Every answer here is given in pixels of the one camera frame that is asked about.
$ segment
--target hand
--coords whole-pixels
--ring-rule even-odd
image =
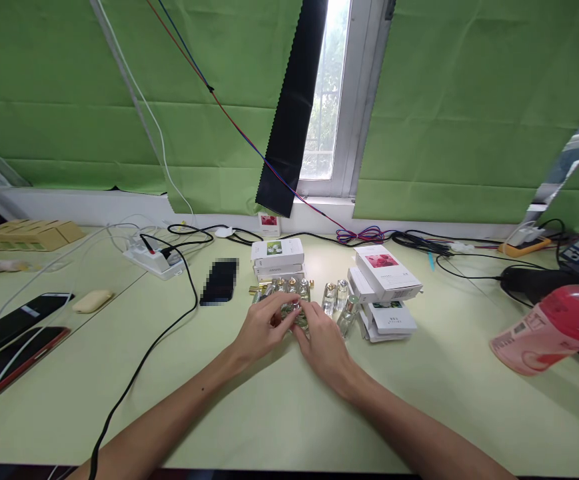
[[[300,298],[297,293],[276,292],[249,307],[245,322],[228,349],[241,369],[264,357],[278,345],[294,323],[300,309],[281,317],[281,307]]]
[[[292,332],[300,344],[302,356],[313,371],[339,395],[345,397],[348,388],[354,383],[352,377],[360,367],[352,360],[340,329],[334,321],[322,311],[316,302],[300,302],[309,324],[307,339],[304,331],[292,326]]]

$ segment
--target forearm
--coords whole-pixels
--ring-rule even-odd
[[[196,376],[122,430],[99,453],[97,479],[144,479],[177,445],[220,388],[243,370],[225,349]],[[89,478],[89,460],[69,480]]]
[[[465,438],[398,398],[360,368],[339,393],[425,480],[515,478]]]

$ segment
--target red phone case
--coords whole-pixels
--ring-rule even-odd
[[[64,328],[60,334],[58,334],[53,340],[48,342],[44,347],[42,347],[38,352],[36,352],[32,357],[29,358],[24,364],[10,373],[8,376],[4,377],[0,381],[0,392],[4,390],[10,383],[12,383],[16,378],[20,377],[27,370],[29,370],[38,360],[43,358],[47,352],[52,350],[56,345],[58,345],[66,336],[71,332],[70,329]]]

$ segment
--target window frame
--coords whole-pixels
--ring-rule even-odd
[[[299,180],[298,193],[313,197],[356,195],[369,119],[391,23],[393,0],[351,0],[342,68],[334,165],[330,180]]]

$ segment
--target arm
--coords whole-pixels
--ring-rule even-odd
[[[221,387],[282,341],[300,311],[288,314],[282,321],[278,312],[284,303],[291,303],[297,297],[297,294],[276,293],[252,305],[231,345],[101,449],[96,478],[147,478],[179,443]],[[74,471],[69,480],[86,480],[89,476],[90,460]]]
[[[303,303],[310,339],[292,331],[315,373],[356,407],[400,457],[426,480],[515,479],[466,439],[399,399],[349,356],[336,324],[317,303]]]

